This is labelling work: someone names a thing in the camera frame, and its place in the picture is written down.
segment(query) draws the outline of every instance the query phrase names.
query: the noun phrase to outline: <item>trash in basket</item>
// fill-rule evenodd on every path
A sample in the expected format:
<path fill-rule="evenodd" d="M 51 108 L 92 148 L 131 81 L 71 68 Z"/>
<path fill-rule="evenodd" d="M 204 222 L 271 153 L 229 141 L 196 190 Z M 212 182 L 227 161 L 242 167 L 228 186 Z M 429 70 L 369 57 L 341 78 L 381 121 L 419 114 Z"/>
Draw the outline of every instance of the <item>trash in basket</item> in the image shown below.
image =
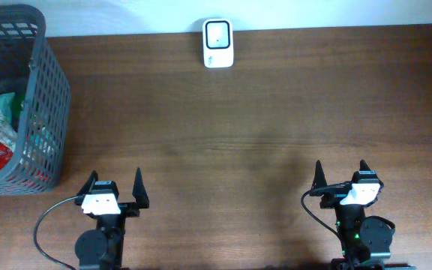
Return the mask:
<path fill-rule="evenodd" d="M 36 8 L 0 6 L 0 195 L 59 181 L 71 93 L 45 30 Z"/>

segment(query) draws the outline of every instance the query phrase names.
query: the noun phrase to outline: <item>small white box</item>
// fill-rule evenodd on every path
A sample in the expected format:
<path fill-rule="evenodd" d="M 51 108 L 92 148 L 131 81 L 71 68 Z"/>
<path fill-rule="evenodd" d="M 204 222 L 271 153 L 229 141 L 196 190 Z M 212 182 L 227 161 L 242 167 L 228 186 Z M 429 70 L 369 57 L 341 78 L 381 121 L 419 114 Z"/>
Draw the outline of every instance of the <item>small white box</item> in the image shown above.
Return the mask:
<path fill-rule="evenodd" d="M 227 68 L 234 62 L 233 25 L 227 19 L 207 19 L 202 24 L 204 65 Z"/>

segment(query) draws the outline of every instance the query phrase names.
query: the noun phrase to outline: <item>wood grain surface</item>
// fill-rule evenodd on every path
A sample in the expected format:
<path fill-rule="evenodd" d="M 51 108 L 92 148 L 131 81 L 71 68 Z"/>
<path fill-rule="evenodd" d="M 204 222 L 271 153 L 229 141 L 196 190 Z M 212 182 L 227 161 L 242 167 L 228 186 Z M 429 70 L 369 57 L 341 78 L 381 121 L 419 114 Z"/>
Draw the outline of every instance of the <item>wood grain surface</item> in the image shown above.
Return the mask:
<path fill-rule="evenodd" d="M 300 206 L 314 165 L 329 183 L 364 158 L 385 183 L 367 209 L 396 223 L 393 263 L 432 269 L 432 25 L 236 32 L 235 64 L 203 66 L 200 34 L 50 38 L 71 85 L 60 185 L 0 197 L 0 269 L 60 269 L 34 248 L 46 209 L 92 170 L 151 208 L 127 220 L 132 269 L 263 269 L 329 262 L 338 240 Z M 329 224 L 333 211 L 310 209 Z M 95 222 L 73 204 L 41 224 L 77 266 Z"/>

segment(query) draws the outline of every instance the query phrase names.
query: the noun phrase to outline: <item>black cable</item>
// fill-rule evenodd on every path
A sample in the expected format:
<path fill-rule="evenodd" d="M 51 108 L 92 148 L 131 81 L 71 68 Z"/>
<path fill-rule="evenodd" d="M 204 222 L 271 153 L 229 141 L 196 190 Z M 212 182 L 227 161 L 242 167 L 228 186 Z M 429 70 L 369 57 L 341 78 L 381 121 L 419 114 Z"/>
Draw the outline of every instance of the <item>black cable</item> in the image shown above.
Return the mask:
<path fill-rule="evenodd" d="M 308 190 L 306 192 L 304 192 L 303 196 L 301 197 L 301 205 L 303 206 L 303 209 L 307 212 L 308 215 L 310 215 L 312 218 L 314 218 L 315 221 L 317 221 L 319 224 L 321 224 L 323 227 L 325 227 L 326 229 L 328 229 L 331 233 L 334 233 L 334 235 L 339 239 L 339 241 L 341 242 L 341 246 L 343 246 L 343 250 L 346 250 L 346 245 L 344 244 L 343 239 L 339 236 L 338 232 L 336 232 L 333 228 L 331 228 L 330 226 L 328 226 L 326 223 L 324 223 L 322 220 L 320 220 L 317 216 L 315 216 L 309 209 L 308 207 L 306 207 L 305 205 L 305 197 L 310 193 L 310 192 L 314 192 L 314 191 L 318 191 L 318 189 L 315 190 Z M 353 260 L 348 256 L 348 261 L 349 261 L 349 267 L 351 267 L 351 270 L 354 270 L 354 265 L 353 265 Z"/>
<path fill-rule="evenodd" d="M 36 246 L 37 251 L 39 251 L 41 254 L 43 254 L 43 256 L 46 257 L 48 260 L 53 261 L 54 263 L 56 263 L 56 264 L 58 264 L 58 265 L 60 265 L 60 266 L 64 266 L 64 267 L 66 267 L 66 268 L 68 268 L 68 269 L 71 269 L 71 270 L 76 270 L 76 269 L 75 269 L 73 266 L 68 265 L 67 263 L 64 263 L 64 262 L 62 262 L 62 261 L 59 261 L 59 260 L 57 260 L 57 259 L 51 257 L 50 255 L 48 255 L 46 252 L 44 252 L 44 250 L 43 250 L 43 249 L 40 247 L 40 245 L 38 244 L 38 237 L 37 237 L 37 234 L 38 234 L 38 227 L 39 227 L 39 224 L 41 223 L 41 221 L 43 221 L 44 217 L 46 217 L 46 216 L 47 216 L 47 215 L 48 215 L 48 214 L 49 214 L 49 213 L 50 213 L 54 208 L 60 206 L 60 205 L 63 204 L 63 203 L 70 202 L 70 201 L 75 200 L 75 199 L 78 199 L 78 198 L 80 198 L 80 197 L 83 197 L 83 196 L 73 196 L 73 197 L 71 197 L 71 198 L 63 199 L 61 202 L 58 202 L 58 203 L 56 203 L 55 205 L 51 206 L 51 208 L 47 209 L 47 210 L 44 212 L 44 214 L 42 214 L 42 215 L 39 217 L 39 219 L 38 219 L 37 222 L 36 222 L 36 225 L 34 226 L 34 232 L 33 232 L 34 245 Z"/>

